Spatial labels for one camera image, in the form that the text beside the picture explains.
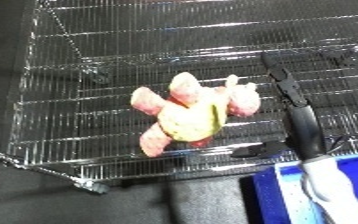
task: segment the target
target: plush toy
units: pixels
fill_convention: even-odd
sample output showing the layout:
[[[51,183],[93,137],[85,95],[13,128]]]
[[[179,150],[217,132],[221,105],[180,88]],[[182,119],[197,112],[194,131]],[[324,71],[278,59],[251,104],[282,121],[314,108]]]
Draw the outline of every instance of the plush toy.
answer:
[[[193,75],[184,72],[172,79],[167,100],[147,87],[136,89],[131,105],[157,117],[157,122],[140,137],[143,152],[157,157],[172,141],[189,142],[193,147],[206,146],[226,123],[229,114],[253,115],[261,104],[256,85],[237,83],[238,77],[230,75],[225,86],[202,87]]]

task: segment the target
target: plush toy head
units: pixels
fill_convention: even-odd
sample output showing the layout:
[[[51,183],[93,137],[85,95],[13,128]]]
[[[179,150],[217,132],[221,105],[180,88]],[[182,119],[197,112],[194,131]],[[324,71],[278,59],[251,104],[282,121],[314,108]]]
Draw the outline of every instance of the plush toy head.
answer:
[[[147,87],[132,94],[131,105],[157,122],[141,137],[140,146],[146,155],[160,155],[172,140],[203,147],[226,123],[229,114],[247,117],[260,107],[256,85],[237,85],[238,77],[228,77],[225,86],[202,87],[190,73],[180,73],[169,85],[167,100]]]

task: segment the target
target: plush toy leg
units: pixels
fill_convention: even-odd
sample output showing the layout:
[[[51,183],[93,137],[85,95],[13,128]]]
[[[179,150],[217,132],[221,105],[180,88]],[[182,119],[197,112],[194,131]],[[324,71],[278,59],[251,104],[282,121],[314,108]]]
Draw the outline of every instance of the plush toy leg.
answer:
[[[230,94],[229,113],[239,117],[248,117],[256,113],[261,105],[254,83],[233,87]]]
[[[208,138],[201,139],[199,141],[190,142],[189,144],[192,147],[201,148],[201,147],[204,147],[204,146],[208,145],[208,143],[211,142],[211,140],[212,140],[212,136],[208,137]]]
[[[197,102],[202,87],[192,74],[183,72],[172,79],[169,90],[172,97],[184,105],[190,106]]]
[[[165,106],[165,103],[166,100],[147,87],[140,87],[132,93],[131,105],[148,115],[156,116]]]
[[[157,157],[171,141],[172,138],[164,133],[158,123],[155,123],[140,136],[140,147],[147,156]]]

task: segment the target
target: gray surface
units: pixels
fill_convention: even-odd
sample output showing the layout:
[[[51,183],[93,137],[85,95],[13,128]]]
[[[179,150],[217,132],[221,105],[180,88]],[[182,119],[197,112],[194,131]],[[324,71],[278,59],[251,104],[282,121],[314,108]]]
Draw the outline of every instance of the gray surface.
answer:
[[[94,196],[53,178],[1,169],[0,223],[247,223],[237,178],[177,182],[170,188],[171,205],[164,184]]]

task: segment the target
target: metal wire shelf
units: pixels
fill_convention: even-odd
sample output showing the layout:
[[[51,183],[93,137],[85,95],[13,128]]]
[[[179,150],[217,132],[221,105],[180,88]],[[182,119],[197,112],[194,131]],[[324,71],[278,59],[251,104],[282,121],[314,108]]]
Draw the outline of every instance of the metal wire shelf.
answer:
[[[241,144],[285,137],[261,51],[291,69],[326,136],[358,134],[358,1],[39,0],[31,26],[7,151],[24,167],[69,164],[76,177],[103,182],[246,173],[294,160],[228,156]],[[262,108],[230,118],[206,149],[175,143],[145,158],[138,138],[153,119],[130,107],[130,94],[147,85],[166,95],[181,71],[207,86],[229,74],[255,82]],[[337,153],[356,152],[358,139]]]

